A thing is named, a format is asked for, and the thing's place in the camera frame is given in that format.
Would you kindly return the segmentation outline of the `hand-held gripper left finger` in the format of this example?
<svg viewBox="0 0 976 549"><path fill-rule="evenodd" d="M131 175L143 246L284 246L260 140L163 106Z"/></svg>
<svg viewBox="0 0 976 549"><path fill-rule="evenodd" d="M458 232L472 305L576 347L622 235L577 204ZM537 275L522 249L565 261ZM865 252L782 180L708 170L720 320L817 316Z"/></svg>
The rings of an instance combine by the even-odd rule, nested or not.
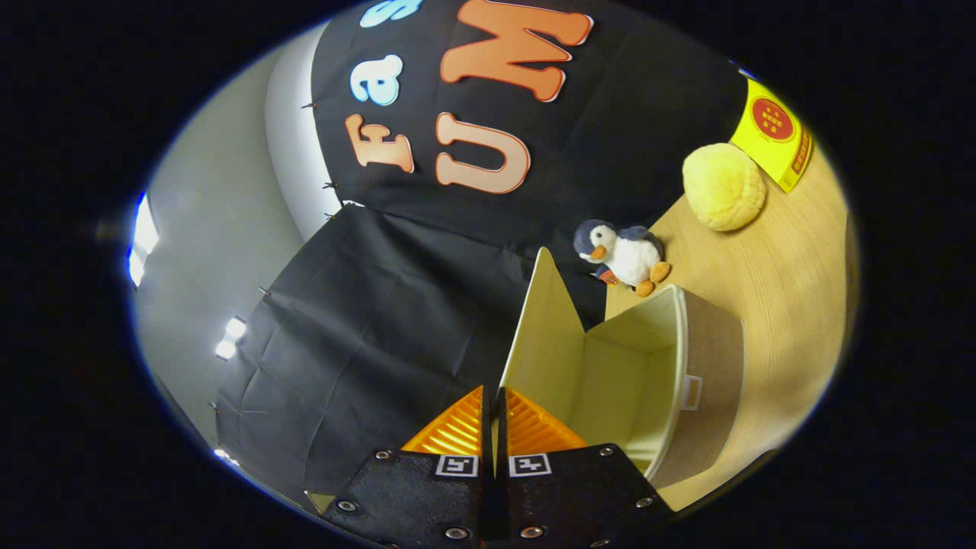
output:
<svg viewBox="0 0 976 549"><path fill-rule="evenodd" d="M383 548L481 548L492 480L489 403L478 386L400 448L375 448L323 514Z"/></svg>

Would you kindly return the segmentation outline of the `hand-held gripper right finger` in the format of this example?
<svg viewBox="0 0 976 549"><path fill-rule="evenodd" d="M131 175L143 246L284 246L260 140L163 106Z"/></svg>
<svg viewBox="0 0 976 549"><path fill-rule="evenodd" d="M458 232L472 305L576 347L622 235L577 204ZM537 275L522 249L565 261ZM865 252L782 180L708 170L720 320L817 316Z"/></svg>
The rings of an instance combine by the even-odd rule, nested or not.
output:
<svg viewBox="0 0 976 549"><path fill-rule="evenodd" d="M590 445L516 390L499 393L494 542L624 548L674 511L620 445Z"/></svg>

